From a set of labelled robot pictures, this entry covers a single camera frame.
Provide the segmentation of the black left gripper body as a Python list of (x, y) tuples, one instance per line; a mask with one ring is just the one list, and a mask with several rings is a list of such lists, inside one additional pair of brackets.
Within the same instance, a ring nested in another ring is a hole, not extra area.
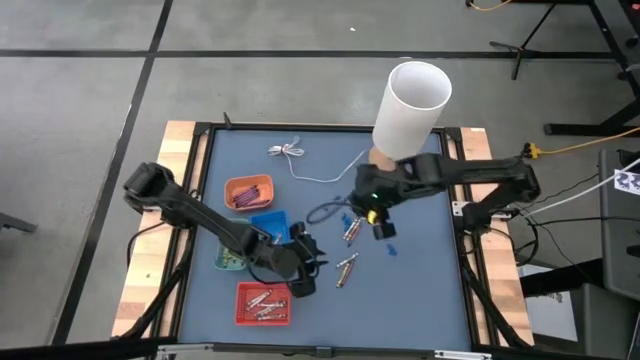
[(292, 248), (301, 260), (297, 267), (298, 278), (289, 283), (289, 289), (296, 298), (313, 294), (316, 290), (316, 242), (306, 231), (303, 222), (294, 223), (290, 229)]

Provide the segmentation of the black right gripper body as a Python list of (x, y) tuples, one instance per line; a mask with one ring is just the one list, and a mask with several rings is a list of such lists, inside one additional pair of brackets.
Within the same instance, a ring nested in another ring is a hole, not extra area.
[(414, 198), (415, 174), (410, 161), (398, 161), (392, 171), (376, 165), (359, 165), (354, 189), (349, 195), (352, 209), (372, 226), (376, 240), (396, 235), (389, 209)]

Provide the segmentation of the red plastic basket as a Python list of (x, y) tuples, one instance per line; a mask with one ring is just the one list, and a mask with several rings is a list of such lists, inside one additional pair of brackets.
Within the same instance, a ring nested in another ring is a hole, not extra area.
[[(247, 311), (247, 303), (254, 297), (271, 289), (272, 293), (262, 302), (275, 302), (285, 300), (287, 305), (280, 307), (269, 314), (286, 313), (286, 319), (277, 319), (271, 321), (258, 321), (255, 314), (264, 307), (256, 306)], [(291, 318), (291, 294), (289, 289), (282, 284), (266, 285), (259, 282), (240, 282), (236, 289), (236, 306), (234, 320), (238, 326), (287, 326)]]

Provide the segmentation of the blue plastic basket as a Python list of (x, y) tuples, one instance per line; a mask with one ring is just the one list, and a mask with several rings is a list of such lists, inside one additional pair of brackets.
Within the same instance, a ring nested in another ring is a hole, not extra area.
[(277, 234), (281, 233), (283, 238), (279, 245), (285, 245), (292, 242), (289, 216), (284, 210), (252, 216), (250, 218), (250, 223), (270, 234), (272, 241), (275, 239)]

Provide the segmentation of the white-shade wooden-base table lamp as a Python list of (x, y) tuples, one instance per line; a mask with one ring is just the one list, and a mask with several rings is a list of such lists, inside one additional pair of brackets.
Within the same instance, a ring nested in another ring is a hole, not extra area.
[(453, 93), (448, 75), (426, 62), (409, 61), (389, 74), (372, 131), (369, 162), (383, 171), (418, 154)]

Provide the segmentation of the orange plastic bin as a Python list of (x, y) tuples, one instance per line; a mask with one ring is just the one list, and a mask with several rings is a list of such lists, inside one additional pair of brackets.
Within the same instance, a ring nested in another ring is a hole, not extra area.
[[(260, 192), (260, 198), (257, 200), (271, 200), (269, 204), (263, 207), (254, 208), (236, 208), (233, 195), (242, 189), (250, 186), (257, 186)], [(224, 202), (227, 208), (237, 212), (247, 212), (269, 207), (275, 198), (275, 189), (270, 175), (258, 174), (250, 176), (235, 177), (229, 179), (224, 186)]]

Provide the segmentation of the green plastic bin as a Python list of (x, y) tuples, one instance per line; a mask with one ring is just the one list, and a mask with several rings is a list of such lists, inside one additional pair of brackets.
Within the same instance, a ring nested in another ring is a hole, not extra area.
[(217, 254), (214, 260), (214, 267), (218, 270), (222, 270), (222, 271), (242, 271), (246, 268), (246, 263), (244, 262), (244, 266), (243, 267), (232, 267), (231, 265), (229, 265), (228, 267), (224, 267), (223, 263), (222, 263), (222, 252), (227, 249), (229, 251), (230, 254), (232, 254), (230, 252), (230, 250), (225, 247), (221, 242), (218, 243), (218, 248), (217, 248)]

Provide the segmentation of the black tripod stand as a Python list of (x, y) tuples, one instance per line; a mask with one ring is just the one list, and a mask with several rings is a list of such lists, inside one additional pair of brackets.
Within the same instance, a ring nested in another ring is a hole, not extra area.
[[(620, 66), (621, 70), (619, 71), (617, 77), (619, 80), (626, 80), (627, 82), (631, 82), (632, 73), (638, 72), (640, 74), (640, 62), (630, 63), (626, 58), (626, 55), (623, 53), (621, 47), (617, 43), (612, 30), (606, 23), (604, 19), (604, 15), (601, 13), (599, 8), (597, 7), (595, 0), (541, 0), (543, 3), (548, 3), (549, 7), (537, 22), (535, 27), (531, 30), (525, 40), (519, 46), (513, 46), (505, 43), (499, 43), (495, 41), (490, 41), (489, 45), (493, 48), (501, 48), (507, 50), (512, 55), (515, 56), (513, 60), (513, 67), (511, 72), (511, 79), (516, 80), (519, 74), (519, 70), (521, 67), (521, 63), (525, 59), (536, 59), (536, 58), (545, 58), (545, 59), (555, 59), (555, 58), (566, 58), (573, 60), (581, 60), (581, 59), (613, 59)], [(553, 10), (559, 5), (577, 5), (577, 6), (586, 6), (596, 21), (596, 25), (598, 26), (599, 32), (604, 38), (608, 51), (607, 52), (545, 52), (529, 49), (528, 45), (531, 40), (534, 38), (536, 33), (545, 23), (549, 15), (553, 12)]]

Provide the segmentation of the black T-shaped stand base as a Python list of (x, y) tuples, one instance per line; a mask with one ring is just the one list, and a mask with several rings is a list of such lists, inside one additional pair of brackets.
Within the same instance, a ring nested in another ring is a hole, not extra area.
[(608, 137), (631, 131), (633, 127), (627, 126), (627, 123), (637, 117), (640, 117), (640, 97), (635, 98), (601, 123), (547, 123), (543, 126), (543, 131), (551, 136)]

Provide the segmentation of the white sheet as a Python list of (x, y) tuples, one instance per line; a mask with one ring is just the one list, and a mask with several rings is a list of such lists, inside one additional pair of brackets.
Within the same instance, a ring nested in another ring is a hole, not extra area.
[(525, 304), (534, 335), (578, 341), (569, 291), (526, 297)]

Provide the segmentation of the grey cabinet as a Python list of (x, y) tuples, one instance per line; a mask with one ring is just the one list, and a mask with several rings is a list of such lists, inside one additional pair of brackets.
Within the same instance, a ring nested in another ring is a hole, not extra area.
[(640, 152), (601, 150), (600, 179), (612, 180), (599, 193), (605, 287), (640, 301), (640, 196), (614, 188), (616, 170), (640, 174), (640, 163), (625, 170), (636, 159), (640, 160)]

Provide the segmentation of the white marker tag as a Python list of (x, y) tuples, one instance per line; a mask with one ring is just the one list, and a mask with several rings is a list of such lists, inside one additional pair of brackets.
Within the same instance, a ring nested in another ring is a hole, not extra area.
[(640, 174), (616, 170), (614, 188), (618, 191), (640, 196)]

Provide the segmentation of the grey storage box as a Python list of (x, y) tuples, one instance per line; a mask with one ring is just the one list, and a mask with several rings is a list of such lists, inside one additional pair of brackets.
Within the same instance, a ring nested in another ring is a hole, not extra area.
[(580, 351), (627, 360), (640, 303), (592, 284), (573, 290), (571, 296)]

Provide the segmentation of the dark grey furniture foot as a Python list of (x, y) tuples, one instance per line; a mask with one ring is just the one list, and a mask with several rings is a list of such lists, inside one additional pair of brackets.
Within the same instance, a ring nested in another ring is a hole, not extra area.
[(33, 233), (37, 229), (36, 224), (0, 212), (0, 230), (15, 229), (24, 233)]

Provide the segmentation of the silver aluminium bracket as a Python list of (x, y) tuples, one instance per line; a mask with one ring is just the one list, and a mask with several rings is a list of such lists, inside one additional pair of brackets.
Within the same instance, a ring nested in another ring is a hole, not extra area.
[(161, 345), (157, 348), (154, 360), (171, 360), (180, 354), (211, 352), (213, 349), (214, 345), (208, 343)]
[(435, 350), (434, 358), (440, 360), (493, 360), (491, 354), (450, 350)]

